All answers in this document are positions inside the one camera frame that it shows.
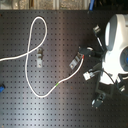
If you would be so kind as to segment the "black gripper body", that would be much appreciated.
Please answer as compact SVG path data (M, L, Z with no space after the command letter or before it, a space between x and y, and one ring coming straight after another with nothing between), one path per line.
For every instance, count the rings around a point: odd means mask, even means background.
M93 49L91 47L80 47L78 53L83 56L91 56L93 54Z

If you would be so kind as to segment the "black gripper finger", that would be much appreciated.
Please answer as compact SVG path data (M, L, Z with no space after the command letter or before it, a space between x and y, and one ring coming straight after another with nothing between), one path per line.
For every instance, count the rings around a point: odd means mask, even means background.
M82 56L75 56L75 58L72 60L72 62L69 64L69 67L73 70L75 66L80 62Z

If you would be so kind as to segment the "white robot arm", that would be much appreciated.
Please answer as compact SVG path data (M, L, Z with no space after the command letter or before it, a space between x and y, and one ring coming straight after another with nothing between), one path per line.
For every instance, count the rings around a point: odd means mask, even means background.
M93 68L83 74L85 80L98 76L92 106L98 108L106 97L113 95L114 88L120 93L125 90L123 75L128 74L128 14L115 14L104 30L99 26L93 32L101 47L96 51L91 47L79 48L78 54L69 64L71 69L83 60L83 56L99 60Z

